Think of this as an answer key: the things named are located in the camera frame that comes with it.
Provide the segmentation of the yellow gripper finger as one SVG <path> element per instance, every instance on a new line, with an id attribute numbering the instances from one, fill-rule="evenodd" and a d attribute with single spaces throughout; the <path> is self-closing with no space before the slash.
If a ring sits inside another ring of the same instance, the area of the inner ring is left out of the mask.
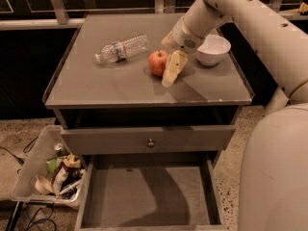
<path id="1" fill-rule="evenodd" d="M 173 85 L 178 75 L 188 62 L 188 55 L 181 50 L 174 51 L 167 59 L 162 85 L 168 88 Z"/>
<path id="2" fill-rule="evenodd" d="M 169 32 L 161 41 L 161 44 L 165 47 L 172 47 L 172 32 Z"/>

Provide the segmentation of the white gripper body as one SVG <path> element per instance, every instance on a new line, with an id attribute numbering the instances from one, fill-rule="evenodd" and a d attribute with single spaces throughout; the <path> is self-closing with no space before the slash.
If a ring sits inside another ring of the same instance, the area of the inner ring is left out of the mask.
<path id="1" fill-rule="evenodd" d="M 187 54 L 195 52 L 204 41 L 199 17 L 182 16 L 171 31 L 171 47 Z"/>

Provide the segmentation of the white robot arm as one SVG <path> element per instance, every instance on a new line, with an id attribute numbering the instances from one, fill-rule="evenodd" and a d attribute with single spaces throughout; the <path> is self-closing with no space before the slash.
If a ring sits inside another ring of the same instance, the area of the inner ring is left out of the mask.
<path id="1" fill-rule="evenodd" d="M 274 82 L 267 115 L 247 140 L 238 231 L 308 231 L 308 36 L 260 0 L 195 0 L 163 39 L 171 86 L 215 28 L 232 21 Z"/>

